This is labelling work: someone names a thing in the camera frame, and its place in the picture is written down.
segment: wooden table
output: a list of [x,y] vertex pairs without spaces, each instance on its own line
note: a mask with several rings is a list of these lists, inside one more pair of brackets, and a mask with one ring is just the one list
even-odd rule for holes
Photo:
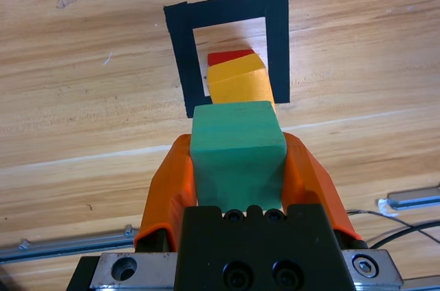
[[[0,0],[0,245],[139,225],[152,175],[191,132],[163,13],[182,1],[203,0]],[[377,210],[390,191],[437,185],[440,0],[289,3],[291,102],[278,118],[345,207]],[[201,59],[247,47],[265,58],[263,24],[195,31]],[[365,239],[399,227],[352,220]],[[386,248],[405,278],[440,271],[440,246],[419,233]],[[63,290],[77,262],[10,264],[0,279]]]

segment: metal rail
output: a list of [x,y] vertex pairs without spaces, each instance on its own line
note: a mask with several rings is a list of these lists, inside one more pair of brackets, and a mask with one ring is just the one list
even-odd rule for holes
[[120,231],[51,241],[33,243],[23,239],[18,246],[0,248],[0,264],[132,248],[137,233],[137,229],[128,225]]

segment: metal bracket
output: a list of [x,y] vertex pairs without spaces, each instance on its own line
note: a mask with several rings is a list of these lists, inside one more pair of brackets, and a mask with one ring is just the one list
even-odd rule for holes
[[399,291],[404,282],[387,250],[343,250],[356,290]]
[[396,211],[440,205],[440,185],[433,188],[389,193],[386,201]]

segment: black square tape outline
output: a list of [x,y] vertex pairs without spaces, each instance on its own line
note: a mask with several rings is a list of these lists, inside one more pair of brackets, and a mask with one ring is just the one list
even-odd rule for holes
[[164,7],[166,25],[186,106],[192,118],[197,105],[212,104],[200,74],[195,28],[265,17],[267,68],[275,103],[290,101],[289,0],[207,0]]

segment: wire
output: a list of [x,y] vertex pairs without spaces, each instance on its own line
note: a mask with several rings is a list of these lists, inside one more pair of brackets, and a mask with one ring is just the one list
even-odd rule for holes
[[[389,217],[388,215],[384,215],[384,214],[381,214],[381,213],[378,213],[378,212],[375,212],[375,211],[366,211],[366,210],[347,210],[346,213],[347,213],[347,215],[355,215],[355,214],[372,214],[372,215],[377,215],[378,217],[385,217],[386,219],[389,219],[389,220],[393,220],[393,221],[399,222],[400,224],[403,224],[403,225],[405,225],[405,226],[407,226],[407,227],[409,227],[409,228],[414,228],[414,227],[415,227],[414,225],[409,224],[409,223],[405,222],[404,220],[397,219],[396,217]],[[435,241],[437,244],[440,244],[440,241],[439,241],[437,238],[435,238],[435,237],[429,235],[428,233],[425,233],[425,232],[422,231],[422,230],[415,230],[415,231],[418,231],[419,233],[425,235],[426,237],[431,238],[431,239],[432,239],[433,241]]]
[[388,236],[386,238],[384,238],[383,240],[377,242],[376,244],[374,244],[373,246],[371,246],[370,248],[380,248],[381,246],[387,244],[390,241],[393,241],[397,238],[400,238],[404,235],[407,235],[409,233],[413,233],[415,231],[420,231],[422,229],[427,229],[427,228],[433,228],[433,227],[439,227],[440,226],[440,220],[438,221],[434,221],[434,222],[428,222],[426,224],[419,224],[418,226],[413,226],[410,227],[408,229],[399,231],[398,233],[392,234],[391,236]]

